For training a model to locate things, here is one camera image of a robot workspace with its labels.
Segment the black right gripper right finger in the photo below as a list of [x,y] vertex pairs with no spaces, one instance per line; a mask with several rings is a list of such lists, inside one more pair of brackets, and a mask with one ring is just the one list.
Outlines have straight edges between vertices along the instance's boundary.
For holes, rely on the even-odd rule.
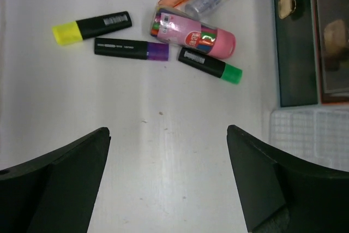
[[235,125],[227,145],[248,232],[348,232],[348,172],[302,160]]

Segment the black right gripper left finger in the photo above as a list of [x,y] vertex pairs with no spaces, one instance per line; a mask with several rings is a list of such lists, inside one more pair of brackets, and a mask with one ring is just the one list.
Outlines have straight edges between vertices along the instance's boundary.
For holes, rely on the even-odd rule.
[[87,232],[110,142],[101,127],[1,170],[1,232]]

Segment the clear top drawer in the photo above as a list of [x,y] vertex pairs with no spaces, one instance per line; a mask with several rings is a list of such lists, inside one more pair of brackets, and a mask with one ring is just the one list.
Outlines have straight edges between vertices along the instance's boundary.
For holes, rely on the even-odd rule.
[[348,0],[314,0],[321,103],[348,103]]

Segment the green cap black highlighter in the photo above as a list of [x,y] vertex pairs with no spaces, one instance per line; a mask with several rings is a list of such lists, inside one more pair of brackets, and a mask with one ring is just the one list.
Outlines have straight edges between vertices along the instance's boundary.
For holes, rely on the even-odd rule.
[[184,47],[179,52],[178,60],[195,69],[235,85],[240,83],[243,75],[243,71],[239,68]]

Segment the purple cap black highlighter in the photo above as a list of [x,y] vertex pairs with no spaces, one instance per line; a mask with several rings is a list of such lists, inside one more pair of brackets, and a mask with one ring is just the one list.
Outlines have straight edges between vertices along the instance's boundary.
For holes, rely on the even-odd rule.
[[148,41],[95,38],[94,53],[101,56],[168,61],[169,45]]

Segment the yellow cap black highlighter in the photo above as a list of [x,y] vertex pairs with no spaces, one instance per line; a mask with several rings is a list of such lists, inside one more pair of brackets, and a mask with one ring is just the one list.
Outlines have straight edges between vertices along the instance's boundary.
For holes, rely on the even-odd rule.
[[70,45],[86,39],[120,31],[133,25],[127,11],[76,20],[52,27],[59,45]]

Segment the teal drawer organizer box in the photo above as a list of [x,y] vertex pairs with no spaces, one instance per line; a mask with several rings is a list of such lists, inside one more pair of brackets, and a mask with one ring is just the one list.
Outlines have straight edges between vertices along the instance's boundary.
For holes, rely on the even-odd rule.
[[274,10],[280,106],[340,105],[321,103],[314,0],[274,0]]

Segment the pink lid marker tube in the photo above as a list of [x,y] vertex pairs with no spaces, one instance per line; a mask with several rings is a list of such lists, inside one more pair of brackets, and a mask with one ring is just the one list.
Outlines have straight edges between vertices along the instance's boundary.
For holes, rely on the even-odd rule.
[[217,59],[231,57],[236,48],[233,33],[163,5],[155,9],[150,34],[159,41],[193,49]]

